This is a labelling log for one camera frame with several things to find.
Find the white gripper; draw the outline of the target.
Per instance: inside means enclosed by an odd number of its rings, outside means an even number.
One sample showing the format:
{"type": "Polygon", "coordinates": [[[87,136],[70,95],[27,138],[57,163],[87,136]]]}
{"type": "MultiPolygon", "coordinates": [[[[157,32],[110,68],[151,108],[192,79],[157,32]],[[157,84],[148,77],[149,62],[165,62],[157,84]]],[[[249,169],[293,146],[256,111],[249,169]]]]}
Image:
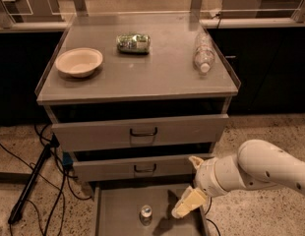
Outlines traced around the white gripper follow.
{"type": "Polygon", "coordinates": [[[180,200],[171,211],[174,218],[183,218],[194,209],[199,208],[206,202],[207,196],[219,197],[227,194],[215,176],[214,165],[217,162],[216,157],[203,160],[200,157],[191,155],[189,161],[196,170],[195,181],[198,188],[189,186],[183,192],[180,200]]]}

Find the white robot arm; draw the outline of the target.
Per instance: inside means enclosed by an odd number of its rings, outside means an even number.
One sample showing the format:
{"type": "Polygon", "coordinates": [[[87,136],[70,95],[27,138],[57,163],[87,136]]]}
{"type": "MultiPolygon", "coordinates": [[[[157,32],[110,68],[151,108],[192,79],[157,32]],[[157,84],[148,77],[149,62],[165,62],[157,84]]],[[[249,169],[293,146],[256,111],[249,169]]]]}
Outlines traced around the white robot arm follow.
{"type": "Polygon", "coordinates": [[[190,156],[196,169],[195,187],[189,186],[171,211],[183,218],[207,198],[234,190],[255,191],[284,186],[305,196],[305,162],[262,140],[243,143],[233,155],[203,160],[190,156]]]}

